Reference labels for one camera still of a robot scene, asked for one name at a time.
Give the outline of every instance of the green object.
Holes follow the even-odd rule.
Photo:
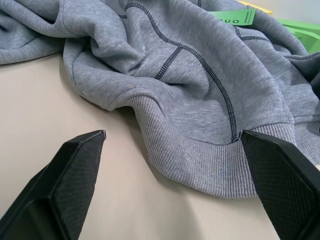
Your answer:
[[[210,13],[219,18],[223,23],[248,26],[252,25],[256,14],[256,9],[240,9],[234,11],[210,11]]]
[[[285,20],[285,19],[280,19],[280,18],[277,18],[277,20],[286,27],[293,28],[293,29],[299,29],[299,30],[303,30],[303,31],[307,31],[307,32],[312,32],[312,33],[320,36],[320,25],[319,24],[304,23],[304,22],[291,21],[291,20]]]
[[[304,45],[309,54],[320,52],[320,35],[292,27],[286,27]]]

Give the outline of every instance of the table surface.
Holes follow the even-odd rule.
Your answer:
[[[65,141],[105,129],[80,240],[279,240],[258,198],[216,198],[160,175],[134,112],[79,97],[59,54],[0,66],[0,111],[0,217]]]

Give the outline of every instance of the sweatshirt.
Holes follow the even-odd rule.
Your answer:
[[[149,161],[203,193],[256,196],[241,130],[293,143],[320,163],[320,53],[272,16],[233,26],[233,0],[0,0],[0,64],[63,51],[74,90],[134,109]]]

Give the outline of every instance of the yellow object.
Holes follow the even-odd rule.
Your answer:
[[[267,14],[269,14],[269,15],[272,15],[272,11],[267,10],[267,9],[265,9],[265,8],[262,8],[262,7],[260,7],[260,6],[253,5],[253,4],[248,3],[248,2],[246,2],[246,1],[238,1],[238,2],[239,2],[239,3],[242,3],[242,4],[246,5],[246,6],[254,7],[255,9],[260,9],[261,11],[264,11],[265,13],[267,13]]]

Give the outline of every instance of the gray sweatshirt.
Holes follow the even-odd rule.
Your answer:
[[[74,89],[109,111],[131,106],[150,162],[206,194],[255,196],[239,132],[295,144],[320,162],[320,106],[308,55],[257,10],[234,27],[209,11],[233,0],[0,0],[0,64],[63,51]]]

